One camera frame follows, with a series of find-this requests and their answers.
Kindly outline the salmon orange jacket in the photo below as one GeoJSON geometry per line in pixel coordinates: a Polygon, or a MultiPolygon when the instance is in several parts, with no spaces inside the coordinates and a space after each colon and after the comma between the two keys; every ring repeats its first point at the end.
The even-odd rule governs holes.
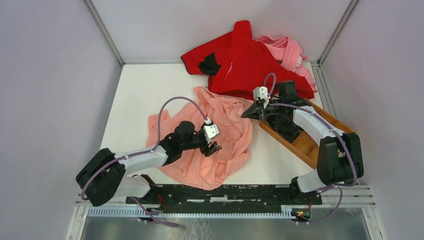
{"type": "Polygon", "coordinates": [[[195,130],[203,128],[204,117],[217,125],[220,134],[213,138],[206,150],[214,150],[205,156],[199,148],[182,152],[175,162],[159,167],[159,170],[174,181],[203,189],[213,190],[221,186],[226,178],[240,170],[250,157],[249,146],[253,138],[253,124],[242,113],[250,107],[250,100],[218,95],[204,87],[195,87],[196,104],[188,102],[174,116],[164,109],[161,114],[148,117],[146,146],[162,140],[183,121],[194,124],[195,130]]]}

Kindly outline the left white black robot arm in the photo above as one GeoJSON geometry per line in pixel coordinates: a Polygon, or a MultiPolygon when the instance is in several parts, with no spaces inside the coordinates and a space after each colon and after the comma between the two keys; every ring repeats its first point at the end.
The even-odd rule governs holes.
{"type": "Polygon", "coordinates": [[[99,207],[113,198],[136,197],[150,204],[158,191],[144,176],[135,173],[174,163],[187,150],[199,149],[209,157],[221,150],[213,139],[220,135],[219,127],[207,120],[196,131],[190,121],[182,121],[173,132],[156,145],[138,151],[114,153],[109,148],[100,149],[75,180],[81,187],[81,199],[99,207]]]}

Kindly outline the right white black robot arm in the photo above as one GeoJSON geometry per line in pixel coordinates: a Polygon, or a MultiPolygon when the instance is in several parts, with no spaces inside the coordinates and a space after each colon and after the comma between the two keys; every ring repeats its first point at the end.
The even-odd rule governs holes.
{"type": "Polygon", "coordinates": [[[359,136],[300,98],[293,81],[277,86],[276,99],[272,98],[272,89],[256,87],[252,94],[254,102],[241,117],[258,120],[264,131],[312,168],[291,180],[289,199],[302,204],[309,193],[355,186],[364,175],[359,136]]]}

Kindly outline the wooden divided tray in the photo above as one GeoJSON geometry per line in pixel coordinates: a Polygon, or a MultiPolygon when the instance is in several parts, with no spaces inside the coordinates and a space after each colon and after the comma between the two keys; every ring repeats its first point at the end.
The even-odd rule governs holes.
{"type": "Polygon", "coordinates": [[[320,140],[324,138],[326,133],[331,133],[330,129],[316,117],[304,111],[284,106],[281,106],[281,110],[281,114],[284,114],[290,122],[300,128],[300,134],[293,143],[279,136],[266,121],[260,121],[259,126],[308,166],[315,169],[318,162],[320,140]]]}

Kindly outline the red garment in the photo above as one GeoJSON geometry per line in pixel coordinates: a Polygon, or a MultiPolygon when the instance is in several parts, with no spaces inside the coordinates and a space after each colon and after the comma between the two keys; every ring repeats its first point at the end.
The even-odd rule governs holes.
{"type": "Polygon", "coordinates": [[[232,31],[184,53],[181,60],[190,75],[207,75],[208,89],[215,94],[252,100],[256,87],[272,87],[273,80],[266,77],[274,73],[276,83],[294,81],[300,97],[315,97],[304,77],[282,67],[253,38],[248,20],[237,21],[232,31]]]}

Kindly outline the pink garment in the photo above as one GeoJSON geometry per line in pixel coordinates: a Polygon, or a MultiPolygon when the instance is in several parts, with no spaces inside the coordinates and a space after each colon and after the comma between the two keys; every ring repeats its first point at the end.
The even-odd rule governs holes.
{"type": "Polygon", "coordinates": [[[312,76],[309,69],[304,66],[304,61],[309,58],[304,55],[302,46],[294,39],[290,36],[272,38],[267,35],[262,35],[257,38],[256,41],[263,43],[282,67],[304,77],[311,89],[314,92],[318,91],[315,78],[312,76]]]}

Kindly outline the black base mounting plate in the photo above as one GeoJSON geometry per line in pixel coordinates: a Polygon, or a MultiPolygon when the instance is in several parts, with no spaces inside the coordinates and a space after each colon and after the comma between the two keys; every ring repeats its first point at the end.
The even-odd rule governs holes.
{"type": "Polygon", "coordinates": [[[267,214],[281,213],[282,206],[310,207],[323,203],[320,194],[301,193],[289,185],[231,185],[204,190],[183,184],[156,184],[150,178],[148,193],[136,200],[145,208],[158,205],[165,214],[267,214]]]}

